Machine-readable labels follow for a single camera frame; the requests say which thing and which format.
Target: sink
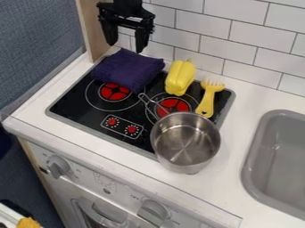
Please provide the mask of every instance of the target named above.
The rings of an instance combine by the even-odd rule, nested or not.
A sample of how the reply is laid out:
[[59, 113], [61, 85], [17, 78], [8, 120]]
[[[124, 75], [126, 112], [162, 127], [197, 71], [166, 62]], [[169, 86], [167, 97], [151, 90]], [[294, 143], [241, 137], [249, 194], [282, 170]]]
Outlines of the sink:
[[305, 115], [273, 110], [262, 117], [242, 182], [257, 201], [305, 220]]

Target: play kitchen countertop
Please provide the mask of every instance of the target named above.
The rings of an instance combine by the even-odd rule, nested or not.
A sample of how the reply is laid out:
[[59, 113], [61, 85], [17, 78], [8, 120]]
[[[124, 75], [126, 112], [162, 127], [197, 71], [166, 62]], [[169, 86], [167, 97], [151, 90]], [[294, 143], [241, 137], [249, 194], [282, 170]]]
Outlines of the play kitchen countertop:
[[[108, 170], [134, 185], [142, 186], [146, 191], [175, 201], [195, 215], [223, 220], [223, 224], [231, 225], [229, 227], [238, 227], [237, 220], [229, 221], [228, 217], [213, 208], [221, 208], [239, 217], [242, 228], [305, 226], [305, 221], [256, 201], [241, 182], [243, 163], [260, 118], [271, 110], [292, 110], [305, 114], [305, 98], [223, 77], [221, 82], [235, 92], [236, 98], [220, 128], [220, 150], [197, 175], [181, 175], [168, 171], [155, 160], [45, 114], [47, 107], [92, 67], [86, 54], [80, 56], [7, 118], [4, 127], [26, 140], [64, 151], [67, 157], [85, 161], [91, 167]], [[197, 79], [202, 79], [203, 75], [202, 71], [197, 71]], [[71, 143], [66, 143], [66, 148], [56, 148], [61, 139]]]

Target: gray knob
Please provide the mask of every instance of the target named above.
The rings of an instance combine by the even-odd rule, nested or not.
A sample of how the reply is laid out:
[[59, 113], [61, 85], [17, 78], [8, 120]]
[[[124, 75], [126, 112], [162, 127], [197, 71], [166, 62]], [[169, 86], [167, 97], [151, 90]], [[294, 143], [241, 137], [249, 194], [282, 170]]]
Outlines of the gray knob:
[[55, 179], [58, 179], [62, 175], [66, 175], [70, 172], [70, 165], [68, 162], [57, 155], [51, 156], [47, 160], [46, 166]]
[[147, 199], [141, 208], [138, 210], [137, 215], [142, 217], [147, 222], [160, 228], [172, 228], [173, 223], [168, 219], [169, 213], [161, 204]]

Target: purple cloth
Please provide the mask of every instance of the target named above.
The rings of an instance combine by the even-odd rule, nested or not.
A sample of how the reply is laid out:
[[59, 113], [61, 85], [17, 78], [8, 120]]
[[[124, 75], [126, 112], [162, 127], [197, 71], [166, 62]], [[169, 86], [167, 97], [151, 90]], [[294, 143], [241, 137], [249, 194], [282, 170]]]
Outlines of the purple cloth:
[[144, 57], [121, 49], [99, 63], [92, 77], [103, 82], [125, 86], [133, 93], [141, 92], [165, 67], [163, 59]]

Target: burner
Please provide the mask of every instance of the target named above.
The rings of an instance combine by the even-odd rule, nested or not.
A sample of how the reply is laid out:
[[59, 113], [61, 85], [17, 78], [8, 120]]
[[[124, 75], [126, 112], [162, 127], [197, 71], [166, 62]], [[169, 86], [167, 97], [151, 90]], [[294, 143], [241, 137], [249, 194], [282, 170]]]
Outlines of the burner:
[[117, 127], [120, 124], [120, 120], [118, 118], [108, 118], [106, 121], [106, 126], [110, 128]]
[[159, 102], [159, 105], [164, 108], [162, 109], [161, 107], [157, 107], [157, 114], [160, 118], [163, 118], [167, 115], [164, 110], [166, 110], [168, 113], [191, 110], [190, 104], [188, 102], [177, 97], [165, 98]]
[[107, 102], [121, 102], [127, 99], [131, 92], [126, 87], [113, 83], [105, 83], [100, 87], [98, 95]]
[[126, 87], [92, 80], [85, 91], [87, 102], [97, 110], [121, 111], [137, 105], [140, 100]]
[[[169, 113], [177, 111], [194, 111], [199, 105], [198, 101], [189, 94], [185, 94], [181, 97], [173, 97], [170, 94], [161, 93], [152, 97], [151, 100], [159, 103], [162, 107], [158, 107], [153, 102], [150, 102], [147, 105], [147, 108], [152, 110], [158, 118], [163, 118], [167, 115], [165, 110]], [[156, 118], [148, 110], [145, 111], [145, 115], [152, 124], [156, 122]]]

